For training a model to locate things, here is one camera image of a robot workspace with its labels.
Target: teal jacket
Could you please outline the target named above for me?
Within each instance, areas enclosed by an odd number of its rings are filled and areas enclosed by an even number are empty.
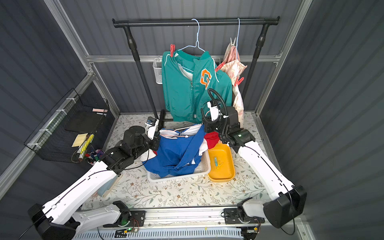
[[[164,52],[164,99],[166,109],[171,112],[175,122],[202,122],[200,109],[204,107],[204,112],[208,112],[206,103],[211,100],[208,88],[215,89],[227,106],[232,105],[231,79],[221,70],[216,73],[216,67],[207,51],[201,57],[189,55],[181,50],[174,53],[173,57],[169,51]]]

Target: red cloth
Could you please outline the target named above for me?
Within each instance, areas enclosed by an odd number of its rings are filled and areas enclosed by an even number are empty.
[[[204,139],[207,141],[208,149],[214,148],[218,143],[218,141],[220,140],[217,132],[207,133],[204,136]]]

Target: yellow tray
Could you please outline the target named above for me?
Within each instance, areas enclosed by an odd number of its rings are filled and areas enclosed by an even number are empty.
[[[211,171],[208,173],[208,177],[211,181],[228,182],[235,177],[235,166],[229,146],[218,143],[214,148],[208,150],[208,154],[211,162]],[[216,167],[215,157],[219,165],[222,163],[219,169]]]

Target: clothes hanger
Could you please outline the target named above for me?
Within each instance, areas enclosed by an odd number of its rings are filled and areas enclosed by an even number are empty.
[[[239,27],[237,28],[237,38],[236,38],[236,59],[237,59],[237,56],[238,56],[237,43],[238,43],[238,40],[239,40],[239,32],[240,32],[240,18],[237,18],[237,20],[239,21]]]
[[[199,24],[198,20],[195,19],[195,18],[192,18],[191,20],[195,20],[195,21],[197,22],[197,26],[199,27],[199,28],[197,29],[197,34],[196,34],[196,44],[195,44],[194,46],[192,46],[192,45],[185,46],[185,47],[179,49],[178,51],[183,50],[183,49],[185,49],[185,48],[187,48],[187,47],[192,47],[192,48],[196,48],[196,47],[197,47],[198,49],[200,49],[200,50],[202,50],[203,52],[205,52],[205,50],[202,49],[202,48],[199,46],[200,24]]]

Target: black cable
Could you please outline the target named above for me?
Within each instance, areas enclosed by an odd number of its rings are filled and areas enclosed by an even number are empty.
[[[257,221],[257,224],[258,224],[257,232],[256,232],[256,237],[255,237],[255,239],[256,239],[257,238],[257,234],[260,232],[260,227],[262,226],[262,224],[259,222],[259,220],[257,218],[255,218],[255,220]]]
[[[70,191],[72,191],[75,187],[77,187],[80,183],[84,182],[85,179],[83,179],[81,182],[79,182],[78,184],[76,184],[73,188],[71,188],[68,192],[66,192],[66,194],[64,194],[54,205],[57,205]],[[43,213],[43,215],[41,217],[39,217],[34,223],[32,223],[32,225],[30,225],[21,235],[20,237],[18,238],[18,240],[20,240],[22,238],[22,236],[35,224],[37,223],[42,217],[46,216],[46,214],[52,210],[52,208],[50,208],[46,213]]]
[[[221,132],[220,132],[220,134],[221,134],[221,136],[225,136],[225,130],[226,130],[227,123],[228,123],[228,110],[227,110],[227,106],[226,106],[225,101],[224,101],[224,99],[222,98],[222,96],[221,96],[215,89],[209,88],[209,89],[207,90],[207,93],[208,93],[208,95],[211,97],[211,99],[214,99],[213,96],[212,96],[212,93],[211,93],[211,92],[214,93],[214,94],[217,96],[217,98],[220,100],[220,102],[221,102],[222,105],[223,105],[224,114],[223,114],[222,117],[224,118],[224,123],[223,123],[223,125],[221,126]]]
[[[290,198],[290,200],[291,200],[291,207],[293,207],[293,202],[292,202],[291,193],[288,191],[288,188],[285,186],[285,184],[283,184],[283,186],[285,187],[285,189],[287,190],[287,192],[288,192],[288,194],[289,194],[289,198]],[[293,233],[287,233],[286,231],[284,231],[284,229],[282,229],[282,228],[280,227],[281,230],[283,230],[283,232],[285,232],[286,234],[288,234],[288,235],[290,235],[290,236],[292,236],[292,235],[295,233],[295,231],[296,231],[295,218],[293,217],[293,210],[294,210],[294,209],[292,209]]]
[[[255,153],[257,153],[259,156],[260,154],[253,148],[251,147],[248,147],[248,146],[237,146],[237,145],[230,145],[230,146],[233,146],[233,147],[247,147],[249,149],[252,149]],[[277,176],[277,174],[275,173],[275,171],[268,165],[268,163],[263,159],[263,157],[260,157],[266,164],[267,166],[271,169],[271,171],[276,175],[276,177],[280,180],[280,182],[282,182],[282,180],[279,178],[279,176]],[[287,190],[288,194],[289,194],[289,198],[291,200],[291,207],[293,207],[293,202],[292,202],[292,197],[291,197],[291,193],[288,191],[288,188],[285,186],[285,184],[283,184],[284,188]],[[293,212],[292,212],[292,219],[293,219],[293,233],[287,233],[286,231],[284,231],[284,229],[281,229],[283,230],[283,232],[285,232],[286,234],[292,236],[295,231],[296,231],[296,226],[295,226],[295,218],[293,217]]]
[[[92,176],[93,174],[99,173],[99,172],[106,172],[106,171],[126,171],[126,170],[132,170],[132,169],[135,169],[135,168],[141,167],[141,166],[143,166],[144,164],[146,164],[146,163],[147,163],[147,161],[148,161],[148,159],[149,159],[149,145],[148,145],[148,156],[147,156],[147,160],[146,160],[146,161],[145,161],[143,164],[141,164],[140,166],[137,166],[137,167],[133,167],[133,168],[128,168],[128,169],[123,169],[123,170],[120,170],[120,169],[108,169],[108,170],[102,170],[102,171],[94,172],[94,173],[92,173],[91,175],[89,175],[88,177]]]
[[[100,232],[99,232],[99,227],[97,227],[97,233],[99,234],[99,237],[104,240],[104,238],[100,235]]]
[[[249,148],[249,149],[252,149],[255,153],[257,153],[257,155],[259,155],[260,156],[260,154],[255,150],[255,149],[253,149],[253,148],[251,148],[251,147],[248,147],[248,146],[239,146],[239,145],[229,145],[229,146],[231,146],[231,147],[247,147],[247,148]],[[271,169],[271,171],[276,175],[276,177],[277,177],[277,179],[279,179],[279,181],[280,182],[283,182],[280,178],[279,178],[279,176],[277,176],[277,174],[275,173],[275,171],[271,168],[271,166],[269,166],[269,164],[266,162],[266,160],[263,158],[263,157],[260,157],[264,162],[265,162],[265,164]]]
[[[148,156],[147,156],[147,160],[141,164],[140,166],[137,166],[137,167],[133,167],[133,168],[128,168],[128,169],[123,169],[123,170],[131,170],[131,169],[135,169],[135,168],[138,168],[138,167],[141,167],[143,166],[149,159],[149,145],[148,145]],[[103,171],[98,171],[98,172],[94,172],[92,173],[91,175],[89,175],[88,177],[92,176],[93,174],[96,174],[96,173],[99,173],[99,172],[105,172],[105,171],[120,171],[119,169],[118,170],[115,170],[115,169],[109,169],[109,170],[103,170]],[[73,188],[71,188],[68,192],[66,192],[54,205],[57,205],[70,191],[72,191],[75,187],[77,187],[78,185],[80,185],[82,182],[84,182],[86,179],[83,179],[81,182],[79,182],[78,184],[76,184]],[[43,216],[45,216],[50,210],[52,210],[52,208],[50,208],[46,213],[44,213],[41,217],[39,217],[34,223],[32,223],[32,225],[30,225],[21,235],[20,237],[18,238],[18,240],[20,240],[22,238],[22,236],[35,224],[37,223]]]
[[[216,101],[216,99],[212,98],[212,101],[214,102],[214,104],[217,105],[217,107],[219,107],[219,103],[218,103],[218,101]],[[219,116],[215,120],[211,121],[208,118],[206,118],[203,108],[200,108],[200,111],[201,111],[201,115],[202,115],[203,120],[207,123],[211,123],[211,124],[215,123],[221,118],[221,115],[219,114]]]

